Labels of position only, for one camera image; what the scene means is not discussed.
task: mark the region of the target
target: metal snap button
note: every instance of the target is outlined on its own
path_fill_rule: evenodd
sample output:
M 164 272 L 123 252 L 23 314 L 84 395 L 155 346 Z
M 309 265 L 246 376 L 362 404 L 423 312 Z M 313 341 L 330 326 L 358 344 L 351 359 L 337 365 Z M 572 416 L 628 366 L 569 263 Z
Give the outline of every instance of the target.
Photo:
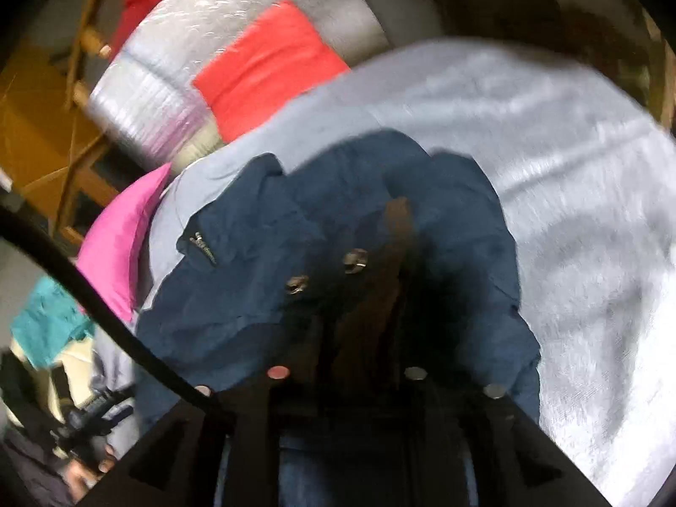
M 355 248 L 349 251 L 343 258 L 345 274 L 356 274 L 363 271 L 367 261 L 368 254 L 365 249 Z
M 297 293 L 302 292 L 308 287 L 309 281 L 309 277 L 304 274 L 302 276 L 292 276 L 286 281 L 286 293 L 289 295 L 296 295 Z

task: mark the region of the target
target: pink pillow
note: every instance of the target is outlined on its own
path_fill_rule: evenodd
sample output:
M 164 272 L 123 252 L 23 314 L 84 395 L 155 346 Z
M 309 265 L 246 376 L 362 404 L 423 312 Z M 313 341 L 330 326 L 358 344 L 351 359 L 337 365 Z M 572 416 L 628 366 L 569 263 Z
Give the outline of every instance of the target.
M 131 322 L 136 306 L 139 252 L 171 171 L 158 167 L 122 191 L 87 232 L 77 268 L 120 320 Z

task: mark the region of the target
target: wooden chair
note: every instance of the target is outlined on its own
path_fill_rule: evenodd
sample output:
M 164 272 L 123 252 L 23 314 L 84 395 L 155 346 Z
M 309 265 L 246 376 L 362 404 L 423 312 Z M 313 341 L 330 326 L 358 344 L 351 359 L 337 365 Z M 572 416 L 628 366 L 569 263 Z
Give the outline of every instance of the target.
M 108 59 L 112 52 L 92 25 L 99 3 L 100 0 L 87 0 L 82 10 L 78 33 L 73 41 L 68 62 L 65 85 L 66 111 L 71 111 L 73 106 L 84 109 L 89 101 L 89 88 L 80 79 L 84 57 L 89 55 L 96 59 Z M 118 194 L 117 189 L 95 170 L 95 164 L 106 157 L 112 149 L 111 141 L 100 134 L 75 155 L 69 166 L 55 229 L 63 238 L 77 246 L 83 240 L 82 234 L 75 228 L 77 204 L 81 194 L 101 207 L 108 205 Z

